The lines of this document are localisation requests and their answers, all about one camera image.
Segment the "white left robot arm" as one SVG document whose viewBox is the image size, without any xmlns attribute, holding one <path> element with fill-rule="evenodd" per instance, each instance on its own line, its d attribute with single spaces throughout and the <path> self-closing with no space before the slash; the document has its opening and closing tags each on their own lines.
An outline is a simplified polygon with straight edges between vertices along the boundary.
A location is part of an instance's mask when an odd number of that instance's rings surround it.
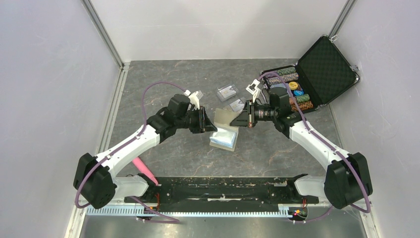
<svg viewBox="0 0 420 238">
<path fill-rule="evenodd" d="M 78 162 L 73 186 L 77 190 L 75 205 L 83 208 L 79 198 L 83 196 L 95 209 L 106 206 L 113 199 L 129 196 L 150 202 L 156 189 L 142 176 L 118 177 L 118 173 L 136 157 L 163 143 L 179 129 L 191 133 L 216 131 L 205 107 L 200 105 L 201 91 L 174 95 L 168 105 L 149 117 L 132 135 L 114 147 L 95 156 L 84 154 Z"/>
</svg>

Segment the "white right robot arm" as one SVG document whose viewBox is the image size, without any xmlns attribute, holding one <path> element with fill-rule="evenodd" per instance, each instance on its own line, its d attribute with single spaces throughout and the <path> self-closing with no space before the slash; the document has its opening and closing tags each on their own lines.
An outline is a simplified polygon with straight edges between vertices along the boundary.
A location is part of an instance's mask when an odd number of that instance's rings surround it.
<svg viewBox="0 0 420 238">
<path fill-rule="evenodd" d="M 370 212 L 369 196 L 372 194 L 368 164 L 361 153 L 351 154 L 322 136 L 300 112 L 293 112 L 287 90 L 276 87 L 269 91 L 269 103 L 247 100 L 242 112 L 230 126 L 255 127 L 259 121 L 271 121 L 279 132 L 302 146 L 325 169 L 325 175 L 314 177 L 299 175 L 286 188 L 286 196 L 299 202 L 305 196 L 325 198 L 337 209 L 363 200 L 365 213 Z"/>
</svg>

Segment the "clear acrylic card box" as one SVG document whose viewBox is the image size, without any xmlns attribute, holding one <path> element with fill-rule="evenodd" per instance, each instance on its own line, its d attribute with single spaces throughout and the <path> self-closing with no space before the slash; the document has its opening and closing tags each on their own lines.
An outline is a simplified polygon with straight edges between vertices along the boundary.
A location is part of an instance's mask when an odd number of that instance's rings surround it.
<svg viewBox="0 0 420 238">
<path fill-rule="evenodd" d="M 232 102 L 229 102 L 227 106 L 224 107 L 224 109 L 233 111 L 235 113 L 240 113 L 245 106 L 245 102 L 245 97 L 234 99 Z"/>
<path fill-rule="evenodd" d="M 238 93 L 238 89 L 235 84 L 229 84 L 229 85 L 217 88 L 216 90 L 216 94 L 222 102 L 227 101 L 228 99 L 236 96 L 237 93 Z"/>
</svg>

